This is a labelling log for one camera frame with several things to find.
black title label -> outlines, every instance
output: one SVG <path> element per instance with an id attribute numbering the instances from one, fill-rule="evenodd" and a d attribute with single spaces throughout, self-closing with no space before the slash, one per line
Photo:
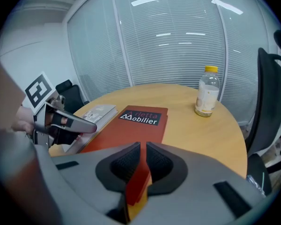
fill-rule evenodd
<path id="1" fill-rule="evenodd" d="M 161 113 L 125 110 L 119 118 L 157 126 L 160 117 Z"/>

bottle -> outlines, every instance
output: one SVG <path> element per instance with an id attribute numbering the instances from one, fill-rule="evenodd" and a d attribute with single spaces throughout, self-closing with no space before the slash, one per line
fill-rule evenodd
<path id="1" fill-rule="evenodd" d="M 220 79 L 216 66 L 205 66 L 205 74 L 199 81 L 199 92 L 195 112 L 202 117 L 210 117 L 220 91 Z"/>

yellow bottle cap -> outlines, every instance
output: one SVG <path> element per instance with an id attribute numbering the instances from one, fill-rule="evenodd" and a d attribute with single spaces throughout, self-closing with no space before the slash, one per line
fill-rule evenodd
<path id="1" fill-rule="evenodd" d="M 216 66 L 205 66 L 205 72 L 217 73 Z"/>

round wooden table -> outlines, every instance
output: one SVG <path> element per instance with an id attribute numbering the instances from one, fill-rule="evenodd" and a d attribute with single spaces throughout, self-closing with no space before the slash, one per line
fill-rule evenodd
<path id="1" fill-rule="evenodd" d="M 82 116 L 96 105 L 113 104 L 121 112 L 127 105 L 168 108 L 163 143 L 208 155 L 243 178 L 247 152 L 243 134 L 232 114 L 217 102 L 211 117 L 194 112 L 197 90 L 174 84 L 147 84 L 121 89 L 86 104 L 75 115 Z M 52 156 L 63 155 L 61 146 L 50 148 Z"/>

red book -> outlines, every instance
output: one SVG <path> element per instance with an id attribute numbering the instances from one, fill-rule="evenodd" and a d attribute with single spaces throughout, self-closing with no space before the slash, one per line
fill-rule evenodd
<path id="1" fill-rule="evenodd" d="M 162 107 L 127 106 L 81 152 L 91 152 L 127 143 L 140 142 L 140 163 L 126 186 L 129 205 L 138 202 L 150 172 L 146 163 L 146 142 L 162 143 L 168 119 Z"/>

